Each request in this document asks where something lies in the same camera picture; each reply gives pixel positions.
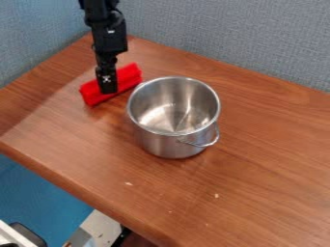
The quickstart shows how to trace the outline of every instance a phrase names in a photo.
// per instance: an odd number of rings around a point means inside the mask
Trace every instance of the metal pot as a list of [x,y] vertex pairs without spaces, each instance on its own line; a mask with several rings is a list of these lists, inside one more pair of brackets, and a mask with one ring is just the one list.
[[141,84],[129,99],[139,146],[165,158],[190,157],[219,140],[221,101],[199,80],[169,76]]

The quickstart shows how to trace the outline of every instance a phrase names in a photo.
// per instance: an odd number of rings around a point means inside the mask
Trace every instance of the pot rim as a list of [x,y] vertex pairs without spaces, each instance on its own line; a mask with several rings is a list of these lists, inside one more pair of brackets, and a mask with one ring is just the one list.
[[[217,109],[217,112],[215,112],[215,115],[213,117],[213,119],[199,128],[197,128],[195,130],[193,131],[187,131],[187,132],[181,132],[181,133],[165,133],[162,131],[157,131],[157,130],[151,130],[146,125],[142,125],[135,117],[133,116],[133,113],[131,113],[131,101],[133,101],[133,98],[134,96],[138,94],[138,92],[145,88],[147,87],[149,85],[151,85],[153,83],[157,83],[165,79],[185,79],[185,80],[193,80],[195,82],[198,82],[199,84],[202,84],[210,91],[211,93],[214,94],[214,97],[215,97],[215,101],[217,101],[217,105],[218,105],[218,109]],[[135,90],[133,91],[131,95],[130,95],[130,98],[129,98],[129,106],[127,106],[127,111],[129,111],[129,117],[130,119],[133,120],[133,122],[142,128],[145,129],[146,131],[149,131],[150,133],[154,133],[154,134],[158,134],[158,135],[163,135],[163,136],[186,136],[186,135],[190,135],[190,134],[195,134],[198,132],[201,132],[202,130],[207,129],[214,123],[217,123],[217,120],[219,118],[219,114],[221,114],[221,108],[222,108],[222,105],[221,105],[221,99],[219,99],[219,96],[217,95],[215,91],[213,90],[213,88],[203,82],[201,82],[201,80],[198,79],[194,79],[191,77],[186,77],[186,76],[177,76],[177,75],[171,75],[171,76],[163,76],[163,77],[159,77],[159,78],[155,78],[150,81],[146,81],[143,83],[141,83],[138,85],[138,87],[135,88]]]

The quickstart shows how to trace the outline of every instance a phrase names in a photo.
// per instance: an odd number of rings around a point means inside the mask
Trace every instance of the red object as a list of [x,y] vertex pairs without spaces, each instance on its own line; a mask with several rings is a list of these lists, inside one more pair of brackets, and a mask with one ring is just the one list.
[[142,82],[142,71],[137,63],[133,63],[121,69],[118,69],[118,83],[119,92],[115,94],[104,95],[98,87],[96,79],[84,83],[80,86],[80,94],[83,96],[84,102],[88,106],[95,106],[100,102],[106,101],[111,97],[119,95],[129,89],[134,88]]

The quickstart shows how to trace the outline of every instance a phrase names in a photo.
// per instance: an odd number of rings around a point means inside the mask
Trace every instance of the table surface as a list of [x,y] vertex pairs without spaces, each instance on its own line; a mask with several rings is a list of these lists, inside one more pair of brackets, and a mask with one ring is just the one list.
[[130,37],[121,65],[195,77],[222,99],[221,142],[161,159],[134,143],[131,92],[82,101],[91,43],[0,90],[0,151],[159,246],[329,246],[330,96]]

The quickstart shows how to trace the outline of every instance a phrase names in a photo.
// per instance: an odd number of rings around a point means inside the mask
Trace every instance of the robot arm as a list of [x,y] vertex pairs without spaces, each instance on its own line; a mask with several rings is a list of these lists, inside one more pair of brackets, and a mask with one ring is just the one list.
[[86,23],[92,28],[95,75],[100,92],[118,92],[117,56],[129,51],[127,23],[118,10],[119,0],[79,0]]

